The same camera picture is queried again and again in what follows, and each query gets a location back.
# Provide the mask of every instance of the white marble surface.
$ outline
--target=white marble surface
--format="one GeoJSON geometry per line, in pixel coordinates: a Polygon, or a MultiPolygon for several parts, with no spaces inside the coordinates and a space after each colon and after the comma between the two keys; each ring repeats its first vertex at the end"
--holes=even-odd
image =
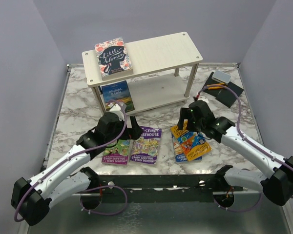
{"type": "MultiPolygon", "coordinates": [[[[191,67],[180,69],[179,75],[185,83],[188,81],[190,70],[191,67]]],[[[242,87],[238,71],[235,67],[199,66],[190,92],[191,97],[202,88],[210,73],[215,70],[220,70],[230,74],[231,81],[242,87]]],[[[158,74],[134,78],[128,80],[128,82],[139,82],[141,79],[173,72],[174,71],[172,70],[165,71],[158,74]]],[[[229,109],[206,93],[203,93],[202,96],[208,98],[209,107],[216,117],[225,116],[233,122],[236,122],[238,116],[237,102],[235,102],[235,104],[229,109]]],[[[240,98],[243,107],[241,130],[258,141],[259,137],[244,92],[240,98]]],[[[187,107],[192,101],[193,99],[189,98],[186,104],[180,102],[136,114],[139,125],[163,129],[159,157],[155,165],[145,165],[136,162],[129,162],[126,166],[104,165],[101,163],[102,156],[97,156],[84,166],[91,167],[95,172],[101,175],[209,174],[216,172],[216,170],[226,164],[238,168],[256,170],[256,167],[253,164],[244,159],[237,152],[222,144],[218,144],[214,140],[208,141],[212,147],[212,151],[204,155],[203,160],[181,164],[175,162],[169,128],[170,126],[177,124],[180,108],[187,107]]],[[[55,161],[66,154],[66,152],[76,143],[76,140],[80,135],[96,126],[100,117],[101,112],[99,106],[86,83],[84,68],[73,68],[54,135],[48,166],[52,165],[55,161]]]]}

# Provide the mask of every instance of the bookshelf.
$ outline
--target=bookshelf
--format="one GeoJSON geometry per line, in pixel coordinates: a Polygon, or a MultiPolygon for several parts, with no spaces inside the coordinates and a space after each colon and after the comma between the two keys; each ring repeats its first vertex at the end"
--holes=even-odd
{"type": "Polygon", "coordinates": [[[94,50],[82,53],[87,84],[104,113],[103,96],[99,86],[141,77],[165,70],[175,69],[174,73],[129,82],[129,90],[135,110],[128,115],[185,101],[195,78],[199,62],[203,60],[190,36],[186,32],[125,43],[132,62],[133,73],[117,78],[102,80],[94,50]],[[179,77],[179,68],[193,65],[187,84],[179,77]]]}

